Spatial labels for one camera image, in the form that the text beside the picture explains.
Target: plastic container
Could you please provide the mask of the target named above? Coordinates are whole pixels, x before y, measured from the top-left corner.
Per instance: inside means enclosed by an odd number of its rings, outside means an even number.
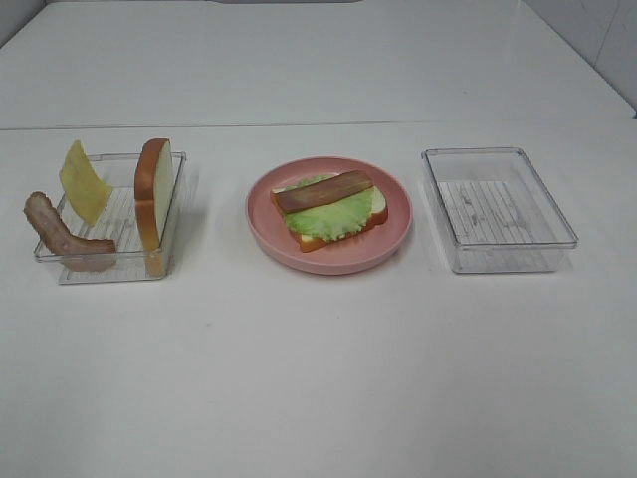
[[[427,198],[453,272],[552,272],[577,246],[521,149],[429,149],[422,157]]]
[[[58,212],[72,234],[87,239],[112,239],[117,252],[58,256],[40,241],[34,251],[35,260],[48,266],[57,276],[58,284],[147,281],[165,277],[166,273],[148,273],[146,262],[159,255],[165,265],[164,269],[167,271],[169,268],[177,220],[186,194],[186,154],[172,153],[175,182],[161,244],[154,251],[143,250],[137,231],[133,185],[139,154],[90,155],[89,160],[97,175],[113,186],[108,205],[98,223],[91,227],[84,222],[75,213],[66,196],[58,204]]]

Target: yellow cheese slice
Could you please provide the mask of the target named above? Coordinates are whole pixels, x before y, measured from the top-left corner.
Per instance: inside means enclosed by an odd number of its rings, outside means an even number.
[[[67,153],[60,171],[60,181],[76,214],[95,226],[108,204],[112,186],[98,177],[82,144],[77,140]]]

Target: plate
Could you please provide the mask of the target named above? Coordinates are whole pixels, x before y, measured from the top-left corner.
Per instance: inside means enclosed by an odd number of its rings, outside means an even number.
[[[387,221],[363,234],[301,252],[270,199],[270,191],[317,174],[341,174],[353,169],[367,173],[385,195]],[[294,269],[324,275],[352,274],[386,260],[404,241],[413,215],[409,195],[393,176],[358,159],[335,156],[299,159],[268,172],[250,190],[246,213],[257,242],[268,255]]]

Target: white table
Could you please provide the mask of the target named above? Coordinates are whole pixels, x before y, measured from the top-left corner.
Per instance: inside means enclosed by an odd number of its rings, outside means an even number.
[[[633,121],[0,131],[3,478],[637,474]],[[198,177],[162,281],[58,286],[21,212],[88,152],[171,138]],[[559,272],[454,275],[422,194],[427,147],[522,147],[580,238]],[[257,246],[244,199],[340,154],[406,187],[413,231],[347,277]]]
[[[0,128],[628,119],[524,3],[47,6],[0,50]]]

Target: bacon strip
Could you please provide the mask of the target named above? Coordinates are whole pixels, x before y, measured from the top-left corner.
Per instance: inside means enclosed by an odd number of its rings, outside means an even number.
[[[290,213],[332,204],[371,186],[373,182],[364,172],[348,171],[308,186],[278,192],[274,199],[283,212]]]
[[[51,200],[40,191],[32,193],[24,206],[27,220],[40,235],[51,252],[59,256],[75,254],[107,254],[115,252],[115,243],[110,239],[84,239],[74,236],[51,204]],[[115,263],[115,259],[68,259],[63,261],[71,270],[103,271]]]

